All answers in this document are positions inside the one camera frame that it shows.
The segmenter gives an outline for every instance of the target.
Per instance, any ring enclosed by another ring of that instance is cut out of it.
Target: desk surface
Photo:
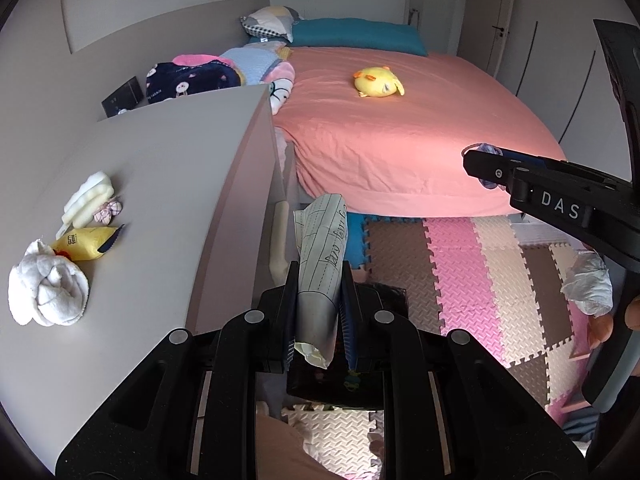
[[[0,399],[49,469],[138,362],[184,326],[216,204],[263,99],[264,86],[233,88],[101,121],[21,219],[21,237],[53,240],[63,205],[103,170],[123,203],[114,225],[127,224],[109,253],[81,264],[90,295],[76,324],[19,326],[0,308]],[[22,254],[12,257],[3,274]]]

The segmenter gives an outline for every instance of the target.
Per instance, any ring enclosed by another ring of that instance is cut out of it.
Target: door
[[[513,0],[466,0],[458,56],[495,77],[509,32]]]

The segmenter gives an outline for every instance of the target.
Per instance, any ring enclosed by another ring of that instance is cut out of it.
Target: yellow snack bag
[[[66,256],[72,262],[95,260],[111,249],[123,227],[72,229],[50,246],[58,256]]]

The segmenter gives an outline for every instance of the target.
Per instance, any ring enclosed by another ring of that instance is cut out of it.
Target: stuffed animal
[[[388,66],[371,67],[353,74],[354,85],[360,97],[385,97],[395,94],[404,95],[404,87]]]

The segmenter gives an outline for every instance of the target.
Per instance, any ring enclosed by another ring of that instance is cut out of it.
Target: gray desk
[[[0,399],[51,470],[170,330],[213,330],[250,307],[275,161],[265,86],[178,98],[97,123],[20,219],[27,243],[52,240],[66,200],[103,170],[124,205],[114,224],[127,224],[82,265],[91,289],[75,325],[19,326],[0,308]]]

